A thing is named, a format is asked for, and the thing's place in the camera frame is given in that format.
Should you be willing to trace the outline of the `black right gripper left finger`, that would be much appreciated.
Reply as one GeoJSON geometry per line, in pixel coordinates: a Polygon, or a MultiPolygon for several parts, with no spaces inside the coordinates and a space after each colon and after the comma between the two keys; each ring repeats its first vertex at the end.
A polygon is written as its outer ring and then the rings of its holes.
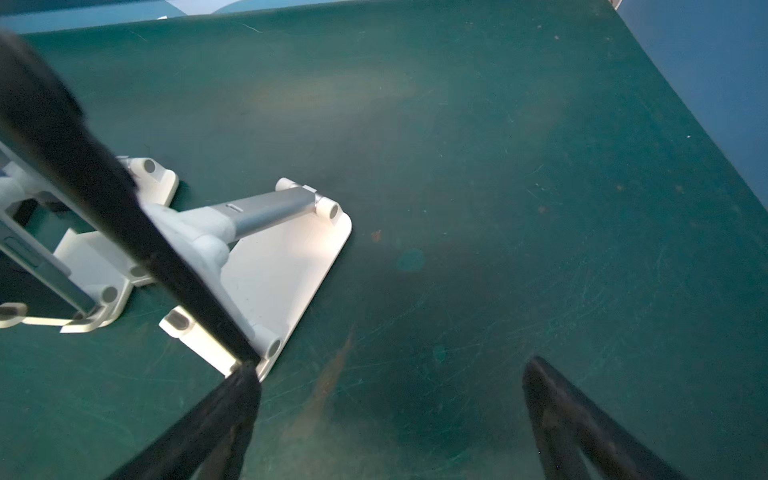
{"type": "Polygon", "coordinates": [[[111,479],[238,479],[261,400],[256,364],[239,365],[219,386],[111,479]]]}

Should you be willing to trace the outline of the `black phone stand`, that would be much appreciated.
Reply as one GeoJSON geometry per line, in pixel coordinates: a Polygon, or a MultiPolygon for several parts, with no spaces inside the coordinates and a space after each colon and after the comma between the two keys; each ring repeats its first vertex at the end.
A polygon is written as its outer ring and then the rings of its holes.
{"type": "Polygon", "coordinates": [[[16,34],[1,34],[1,137],[240,361],[259,362],[222,296],[171,246],[141,208],[136,184],[89,130],[63,82],[16,34]]]}

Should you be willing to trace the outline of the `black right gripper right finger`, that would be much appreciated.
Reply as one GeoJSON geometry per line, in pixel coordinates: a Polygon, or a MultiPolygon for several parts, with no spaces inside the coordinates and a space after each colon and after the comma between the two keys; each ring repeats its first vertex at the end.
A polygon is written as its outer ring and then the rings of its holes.
{"type": "Polygon", "coordinates": [[[522,388],[547,479],[682,479],[545,359],[525,366],[522,388]]]}

